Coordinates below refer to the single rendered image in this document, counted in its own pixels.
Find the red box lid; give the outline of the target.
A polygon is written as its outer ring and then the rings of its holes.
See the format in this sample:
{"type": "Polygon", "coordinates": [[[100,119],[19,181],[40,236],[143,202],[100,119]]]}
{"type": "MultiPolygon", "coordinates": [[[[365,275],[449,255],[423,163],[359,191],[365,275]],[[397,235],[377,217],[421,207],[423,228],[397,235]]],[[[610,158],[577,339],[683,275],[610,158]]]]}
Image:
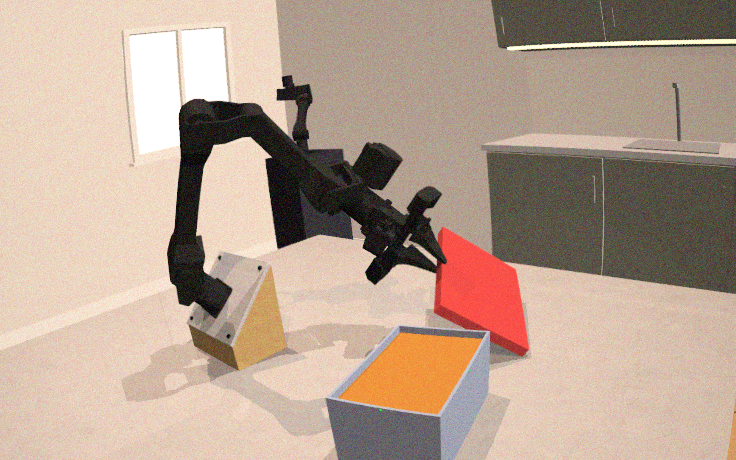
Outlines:
{"type": "Polygon", "coordinates": [[[443,227],[438,244],[434,313],[524,356],[528,337],[516,269],[443,227]]]}

